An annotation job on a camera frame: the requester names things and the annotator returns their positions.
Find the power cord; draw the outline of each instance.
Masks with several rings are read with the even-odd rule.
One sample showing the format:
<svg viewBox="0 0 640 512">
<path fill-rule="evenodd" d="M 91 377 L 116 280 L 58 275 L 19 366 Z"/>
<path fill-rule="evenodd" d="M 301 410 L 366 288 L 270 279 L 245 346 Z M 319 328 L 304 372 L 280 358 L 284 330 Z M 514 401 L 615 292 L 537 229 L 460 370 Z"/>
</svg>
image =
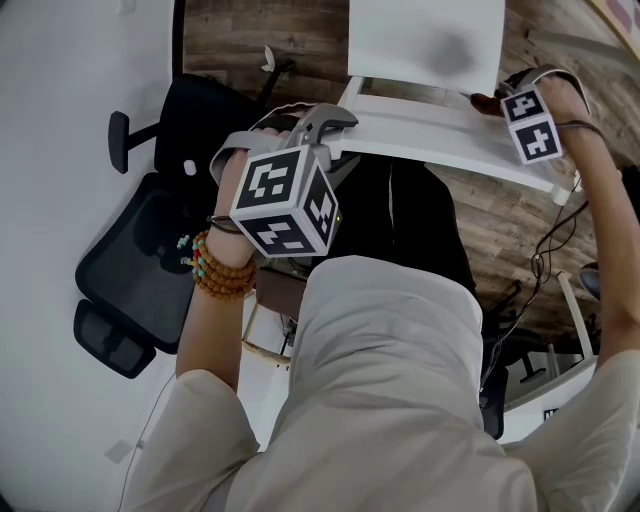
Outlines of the power cord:
<svg viewBox="0 0 640 512">
<path fill-rule="evenodd" d="M 575 187 L 573 187 L 573 190 L 571 191 L 571 194 L 570 194 L 569 197 L 571 197 L 571 195 L 573 195 L 573 193 L 576 191 L 576 189 L 578 188 L 579 185 L 580 185 L 580 181 L 578 181 L 576 183 Z M 498 341 L 496 341 L 494 343 L 493 348 L 491 349 L 491 355 L 489 357 L 489 364 L 487 365 L 487 369 L 484 372 L 484 374 L 482 375 L 482 379 L 480 380 L 480 389 L 484 388 L 484 385 L 485 385 L 487 379 L 489 378 L 489 375 L 491 375 L 491 372 L 496 367 L 496 364 L 498 363 L 498 359 L 500 359 L 500 354 L 502 353 L 502 346 L 503 346 L 505 340 L 515 330 L 515 328 L 518 326 L 518 324 L 520 323 L 520 320 L 522 320 L 522 317 L 526 314 L 526 312 L 529 311 L 529 308 L 531 307 L 531 305 L 533 304 L 534 300 L 538 296 L 538 293 L 540 292 L 540 288 L 542 288 L 542 285 L 546 284 L 549 281 L 549 279 L 551 278 L 551 275 L 552 275 L 551 255 L 552 255 L 552 253 L 562 249 L 573 238 L 573 236 L 575 235 L 576 229 L 578 227 L 577 218 L 583 211 L 585 211 L 587 209 L 587 206 L 589 206 L 589 202 L 588 201 L 586 201 L 582 206 L 580 206 L 580 208 L 578 208 L 571 215 L 569 215 L 568 217 L 566 217 L 565 219 L 560 221 L 560 217 L 562 216 L 562 212 L 564 211 L 564 205 L 563 205 L 560 208 L 560 211 L 558 212 L 558 216 L 556 217 L 556 221 L 555 221 L 555 223 L 553 225 L 553 228 L 551 228 L 551 230 L 544 237 L 542 237 L 542 239 L 538 242 L 538 245 L 536 246 L 536 252 L 531 257 L 531 272 L 533 273 L 533 277 L 535 277 L 535 279 L 536 279 L 536 285 L 535 285 L 535 287 L 533 289 L 533 293 L 531 294 L 531 298 L 525 303 L 524 306 L 522 306 L 522 309 L 520 310 L 520 313 L 516 316 L 516 318 L 513 319 L 513 321 L 511 322 L 511 325 L 509 325 L 509 327 L 506 329 L 505 334 L 503 334 L 498 339 Z M 566 225 L 568 222 L 571 222 L 571 221 L 573 221 L 573 229 L 571 230 L 571 233 L 569 234 L 567 239 L 564 242 L 562 242 L 560 245 L 552 248 L 551 244 L 552 244 L 552 241 L 553 241 L 553 235 L 559 229 L 561 229 L 564 225 Z M 542 249 L 542 246 L 544 245 L 544 243 L 547 240 L 549 241 L 548 248 L 545 251 L 540 252 L 540 250 Z M 547 257 L 549 259 L 549 263 L 548 264 L 545 264 L 545 261 L 544 261 L 545 255 L 547 255 Z M 545 268 L 548 268 L 548 272 L 547 272 L 546 277 L 544 277 Z"/>
<path fill-rule="evenodd" d="M 129 466 L 127 467 L 127 472 L 124 475 L 124 485 L 122 486 L 122 494 L 120 495 L 120 504 L 118 505 L 118 512 L 120 512 L 120 510 L 122 509 L 122 502 L 124 501 L 124 491 L 127 489 L 127 480 L 129 480 L 129 471 L 131 471 L 131 466 L 133 466 L 133 461 L 136 458 L 136 452 L 138 451 L 138 446 L 140 445 L 140 441 L 142 441 L 142 436 L 144 436 L 144 433 L 147 430 L 147 427 L 149 426 L 149 422 L 151 421 L 151 418 L 153 417 L 153 413 L 155 412 L 156 407 L 158 406 L 158 402 L 160 402 L 160 397 L 162 396 L 162 394 L 164 393 L 164 390 L 167 389 L 167 386 L 169 385 L 169 383 L 173 380 L 173 378 L 175 376 L 176 376 L 176 374 L 173 373 L 171 375 L 171 377 L 169 377 L 169 380 L 165 383 L 165 385 L 162 386 L 162 389 L 160 390 L 160 394 L 158 395 L 158 398 L 156 398 L 156 401 L 153 404 L 153 408 L 151 409 L 151 412 L 149 413 L 149 417 L 147 418 L 147 422 L 144 424 L 144 427 L 142 428 L 142 432 L 140 433 L 140 437 L 138 438 L 138 441 L 136 441 L 136 445 L 133 448 L 133 453 L 131 454 L 131 460 L 129 461 Z"/>
</svg>

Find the wooden floor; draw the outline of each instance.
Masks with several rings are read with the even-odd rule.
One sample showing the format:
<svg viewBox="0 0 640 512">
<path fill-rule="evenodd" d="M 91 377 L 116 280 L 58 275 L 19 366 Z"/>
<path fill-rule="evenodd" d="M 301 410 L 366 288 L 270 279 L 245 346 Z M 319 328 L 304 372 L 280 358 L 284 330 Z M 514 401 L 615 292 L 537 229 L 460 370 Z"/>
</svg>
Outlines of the wooden floor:
<svg viewBox="0 0 640 512">
<path fill-rule="evenodd" d="M 634 81 L 596 61 L 543 51 L 529 43 L 528 29 L 543 29 L 616 44 L 606 26 L 580 0 L 507 0 L 500 76 L 549 62 L 573 70 L 588 89 L 598 125 L 622 161 L 640 162 L 640 88 Z M 185 72 L 216 79 L 254 96 L 267 75 L 264 45 L 277 59 L 293 58 L 296 69 L 278 85 L 274 105 L 292 100 L 336 102 L 348 81 L 348 0 L 187 0 L 184 36 Z M 421 99 L 455 108 L 469 108 L 455 93 L 374 80 L 377 94 Z M 449 186 L 456 201 L 458 225 L 467 248 L 482 304 L 503 297 L 515 279 L 533 288 L 530 258 L 538 240 L 558 214 L 547 195 L 486 176 L 444 167 L 430 167 Z M 570 162 L 559 162 L 571 172 Z M 565 208 L 572 212 L 584 198 L 576 194 Z M 562 241 L 567 230 L 557 235 Z M 591 217 L 578 220 L 575 237 L 553 256 L 554 273 L 572 274 L 583 312 L 598 311 L 577 281 L 577 271 L 596 259 Z M 560 286 L 552 279 L 543 287 L 522 325 L 557 342 L 573 332 Z"/>
</svg>

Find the chair armrest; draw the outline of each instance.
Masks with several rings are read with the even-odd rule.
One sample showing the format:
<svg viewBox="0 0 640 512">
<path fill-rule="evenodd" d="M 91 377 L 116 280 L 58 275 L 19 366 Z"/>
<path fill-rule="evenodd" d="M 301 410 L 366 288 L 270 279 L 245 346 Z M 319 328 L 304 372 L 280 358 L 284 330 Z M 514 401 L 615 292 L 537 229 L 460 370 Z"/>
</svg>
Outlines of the chair armrest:
<svg viewBox="0 0 640 512">
<path fill-rule="evenodd" d="M 129 150 L 146 142 L 158 133 L 158 123 L 129 134 L 129 116 L 114 112 L 109 119 L 109 157 L 120 174 L 129 170 Z"/>
</svg>

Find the beaded bracelet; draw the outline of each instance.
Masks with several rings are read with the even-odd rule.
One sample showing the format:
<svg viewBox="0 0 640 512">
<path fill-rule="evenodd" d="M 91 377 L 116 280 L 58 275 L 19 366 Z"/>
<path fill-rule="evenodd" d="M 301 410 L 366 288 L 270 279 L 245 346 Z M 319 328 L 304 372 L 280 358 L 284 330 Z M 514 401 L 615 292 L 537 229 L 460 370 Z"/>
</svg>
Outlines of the beaded bracelet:
<svg viewBox="0 0 640 512">
<path fill-rule="evenodd" d="M 241 269 L 232 269 L 217 261 L 205 243 L 208 231 L 200 233 L 193 241 L 193 278 L 196 284 L 218 300 L 242 299 L 256 281 L 256 266 L 253 260 Z"/>
<path fill-rule="evenodd" d="M 249 261 L 249 263 L 244 268 L 229 268 L 225 267 L 222 263 L 218 262 L 207 250 L 207 246 L 205 244 L 205 240 L 207 235 L 209 234 L 209 230 L 203 231 L 198 236 L 196 236 L 193 240 L 193 255 L 194 259 L 202 257 L 211 267 L 211 269 L 224 276 L 231 278 L 246 278 L 253 272 L 255 268 L 255 263 L 253 260 Z"/>
</svg>

